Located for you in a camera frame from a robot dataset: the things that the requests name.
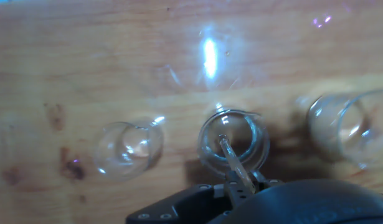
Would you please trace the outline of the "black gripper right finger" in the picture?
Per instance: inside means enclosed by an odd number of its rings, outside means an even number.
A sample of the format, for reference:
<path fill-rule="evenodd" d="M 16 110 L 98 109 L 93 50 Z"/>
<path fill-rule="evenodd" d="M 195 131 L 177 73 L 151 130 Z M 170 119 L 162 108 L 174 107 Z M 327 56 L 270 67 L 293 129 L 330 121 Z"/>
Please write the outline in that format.
<path fill-rule="evenodd" d="M 282 184 L 282 181 L 278 179 L 267 179 L 259 170 L 254 170 L 252 175 L 252 183 L 256 187 L 257 192 Z"/>

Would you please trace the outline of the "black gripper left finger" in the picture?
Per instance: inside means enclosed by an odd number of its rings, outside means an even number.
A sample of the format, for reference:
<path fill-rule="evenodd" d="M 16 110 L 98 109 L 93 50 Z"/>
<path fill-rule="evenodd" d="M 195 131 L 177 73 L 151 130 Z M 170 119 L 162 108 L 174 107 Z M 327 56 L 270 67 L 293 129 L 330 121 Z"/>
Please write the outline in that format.
<path fill-rule="evenodd" d="M 251 191 L 244 185 L 235 171 L 226 173 L 225 178 L 225 196 L 229 198 L 232 205 L 240 205 L 252 196 Z"/>

